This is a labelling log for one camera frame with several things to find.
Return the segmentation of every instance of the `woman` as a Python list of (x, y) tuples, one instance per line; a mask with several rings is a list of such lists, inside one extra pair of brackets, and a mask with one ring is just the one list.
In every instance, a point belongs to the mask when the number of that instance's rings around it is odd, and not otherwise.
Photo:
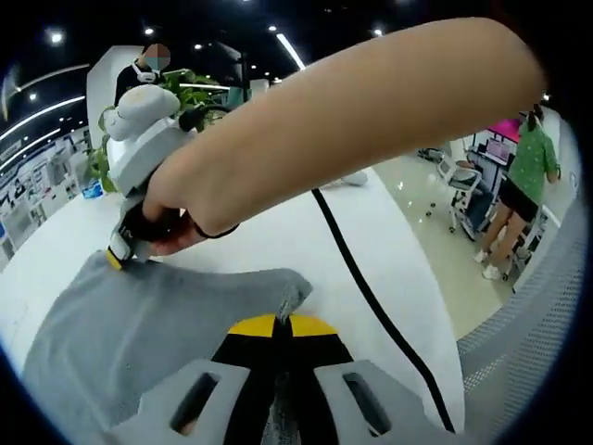
[(477, 262), (484, 261), (502, 228), (507, 227), (497, 250), (490, 256), (490, 263), (482, 272), (488, 280), (500, 278), (498, 267), (511, 254), (525, 226), (536, 217), (544, 191), (544, 175), (550, 183), (559, 179), (554, 145), (542, 129), (543, 120), (541, 107), (534, 105), (527, 122), (519, 129), (521, 139), (507, 181), (500, 188), (496, 217), (482, 238), (482, 249), (475, 255)]

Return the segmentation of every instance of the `green leaves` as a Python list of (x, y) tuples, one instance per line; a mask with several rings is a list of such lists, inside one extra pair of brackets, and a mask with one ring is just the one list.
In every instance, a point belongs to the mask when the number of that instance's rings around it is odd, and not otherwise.
[[(183, 113), (188, 109), (198, 107), (201, 104), (208, 105), (215, 103), (215, 101), (212, 99), (212, 96), (208, 94), (208, 91), (200, 90), (198, 88), (181, 86), (182, 83), (202, 83), (208, 85), (218, 85), (218, 83), (216, 83), (212, 79), (209, 79), (206, 76), (198, 76), (191, 70), (183, 69), (163, 73), (163, 82), (159, 86), (171, 91), (173, 94), (177, 96), (177, 98), (181, 102), (181, 108), (178, 111), (177, 115)], [(101, 137), (101, 145), (99, 147), (94, 147), (86, 151), (89, 161), (86, 172), (86, 179), (88, 179), (88, 181), (96, 179), (101, 182), (101, 186), (103, 187), (103, 190), (106, 193), (114, 193), (118, 190), (117, 187), (113, 184), (113, 182), (109, 179), (107, 142), (109, 141), (110, 137), (107, 134), (105, 128), (105, 113), (109, 109), (115, 109), (115, 107), (110, 106), (105, 108), (99, 116), (99, 121), (97, 123), (98, 127), (104, 133)], [(200, 122), (196, 129), (199, 132), (202, 131), (204, 129), (204, 124), (204, 122)]]

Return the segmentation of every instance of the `yellow tip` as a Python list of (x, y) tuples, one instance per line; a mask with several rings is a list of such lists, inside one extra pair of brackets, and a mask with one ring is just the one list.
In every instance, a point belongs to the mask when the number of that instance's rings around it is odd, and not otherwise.
[(113, 254), (113, 252), (111, 251), (110, 248), (107, 249), (107, 251), (105, 252), (107, 254), (107, 261), (109, 261), (109, 264), (111, 264), (111, 266), (116, 270), (116, 271), (120, 271), (121, 270), (121, 263), (120, 260), (117, 259), (117, 257)]

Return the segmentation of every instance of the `white wall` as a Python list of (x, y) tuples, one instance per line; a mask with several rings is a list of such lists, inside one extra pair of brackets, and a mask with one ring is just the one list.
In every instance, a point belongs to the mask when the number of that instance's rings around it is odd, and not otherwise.
[(556, 184), (546, 182), (542, 203), (548, 206), (561, 221), (574, 197), (576, 197), (581, 182), (582, 165), (571, 126), (564, 119), (561, 119), (557, 113), (554, 119), (556, 119), (556, 122), (554, 122), (555, 126), (553, 128), (556, 127), (556, 124), (558, 127), (558, 132), (555, 134), (558, 143), (554, 149), (561, 166), (562, 175), (560, 181)]
[(268, 79), (255, 79), (249, 82), (249, 89), (251, 90), (251, 97), (262, 95), (270, 89), (270, 81)]
[(544, 133), (552, 140), (554, 151), (556, 151), (556, 157), (560, 159), (560, 127), (562, 119), (560, 115), (551, 108), (542, 107), (541, 109), (544, 112), (544, 121), (542, 122)]
[(118, 75), (132, 65), (141, 52), (141, 46), (111, 46), (86, 76), (86, 111), (95, 147), (100, 145), (102, 137), (99, 116), (105, 108), (113, 105)]

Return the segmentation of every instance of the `potted plant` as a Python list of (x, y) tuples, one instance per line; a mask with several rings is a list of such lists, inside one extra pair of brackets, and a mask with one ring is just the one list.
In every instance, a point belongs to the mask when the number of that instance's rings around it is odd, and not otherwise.
[[(182, 86), (183, 83), (217, 85), (217, 83), (211, 79), (204, 76), (198, 76), (193, 71), (187, 69), (163, 73), (163, 82), (160, 83), (159, 86), (174, 93), (181, 103), (179, 111), (175, 114), (176, 118), (188, 109), (217, 104), (215, 100), (216, 96), (212, 93)], [(98, 126), (104, 133), (101, 138), (101, 145), (89, 149), (86, 152), (88, 157), (88, 168), (86, 172), (87, 182), (89, 184), (99, 183), (104, 193), (117, 192), (117, 187), (109, 178), (109, 163), (107, 160), (107, 141), (109, 140), (109, 135), (106, 133), (104, 120), (105, 112), (108, 109), (114, 108), (115, 107), (113, 106), (107, 107), (99, 117)], [(196, 130), (198, 132), (203, 131), (205, 126), (219, 118), (220, 116), (217, 116), (216, 114), (208, 113), (205, 116), (205, 119), (196, 125)]]

